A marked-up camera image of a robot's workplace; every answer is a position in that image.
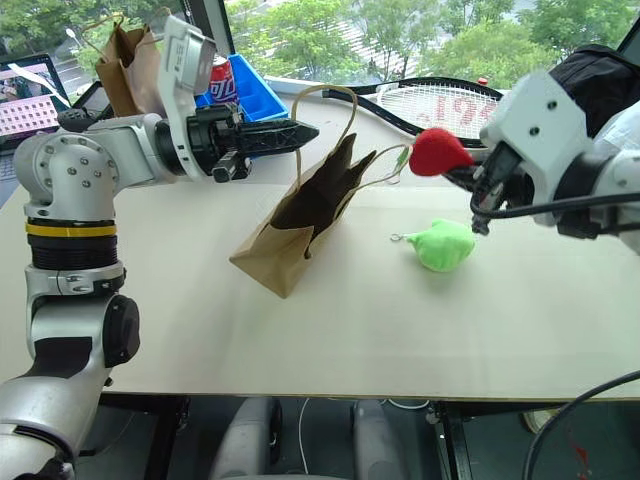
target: soda can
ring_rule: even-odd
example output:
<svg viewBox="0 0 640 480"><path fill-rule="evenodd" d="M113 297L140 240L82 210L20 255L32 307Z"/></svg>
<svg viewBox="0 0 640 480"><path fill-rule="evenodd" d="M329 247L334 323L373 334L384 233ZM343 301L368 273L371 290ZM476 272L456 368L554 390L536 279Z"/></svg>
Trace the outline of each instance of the soda can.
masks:
<svg viewBox="0 0 640 480"><path fill-rule="evenodd" d="M229 59L216 54L211 68L209 92L214 103L238 103L238 91Z"/></svg>

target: black backpack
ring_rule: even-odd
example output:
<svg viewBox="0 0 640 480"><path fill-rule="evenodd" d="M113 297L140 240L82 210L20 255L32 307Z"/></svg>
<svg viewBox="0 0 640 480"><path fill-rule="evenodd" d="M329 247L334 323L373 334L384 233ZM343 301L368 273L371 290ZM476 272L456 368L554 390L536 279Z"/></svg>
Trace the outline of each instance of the black backpack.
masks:
<svg viewBox="0 0 640 480"><path fill-rule="evenodd" d="M609 47L580 47L549 73L584 110L592 138L613 115L640 100L640 67Z"/></svg>

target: laptop screen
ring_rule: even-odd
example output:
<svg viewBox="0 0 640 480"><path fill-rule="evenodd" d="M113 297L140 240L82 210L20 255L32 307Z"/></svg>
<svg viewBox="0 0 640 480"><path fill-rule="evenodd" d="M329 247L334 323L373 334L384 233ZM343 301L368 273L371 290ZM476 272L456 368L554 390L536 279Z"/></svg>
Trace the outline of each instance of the laptop screen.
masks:
<svg viewBox="0 0 640 480"><path fill-rule="evenodd" d="M48 55L0 63L0 148L58 128L69 100Z"/></svg>

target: brown paper bag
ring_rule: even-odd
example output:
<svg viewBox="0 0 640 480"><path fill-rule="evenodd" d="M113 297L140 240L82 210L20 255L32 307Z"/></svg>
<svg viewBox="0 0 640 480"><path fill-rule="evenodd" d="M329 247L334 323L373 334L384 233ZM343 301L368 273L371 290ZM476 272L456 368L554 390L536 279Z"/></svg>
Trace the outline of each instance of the brown paper bag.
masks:
<svg viewBox="0 0 640 480"><path fill-rule="evenodd" d="M110 19L91 25L84 32L106 20ZM96 72L117 117L140 113L166 116L156 85L161 54L155 44L147 25L127 32L122 28L121 19L114 22L113 32L102 51L94 47L100 53Z"/></svg>
<svg viewBox="0 0 640 480"><path fill-rule="evenodd" d="M310 87L298 96L292 108L293 119L299 99L322 88L327 86ZM231 263L282 298L292 292L355 192L376 183L360 185L362 175L379 156L375 151L351 166L356 134L345 135L353 123L357 97L349 89L341 87L340 90L352 95L353 111L337 146L323 161L303 174L300 173L300 153L296 152L297 182L269 217L229 258ZM400 146L395 145L382 153L397 147ZM394 170L392 175L378 181L397 174L399 170Z"/></svg>

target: tennis racket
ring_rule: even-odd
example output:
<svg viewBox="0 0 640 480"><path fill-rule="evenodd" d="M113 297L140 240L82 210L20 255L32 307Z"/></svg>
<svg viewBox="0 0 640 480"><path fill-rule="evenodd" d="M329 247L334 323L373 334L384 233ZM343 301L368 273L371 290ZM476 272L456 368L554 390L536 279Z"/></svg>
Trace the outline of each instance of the tennis racket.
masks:
<svg viewBox="0 0 640 480"><path fill-rule="evenodd" d="M358 95L359 106L400 130L418 135L427 128L444 128L465 148L484 147L480 129L502 98L500 92L484 85L445 77L349 88ZM351 102L349 95L330 88L323 90L322 96Z"/></svg>

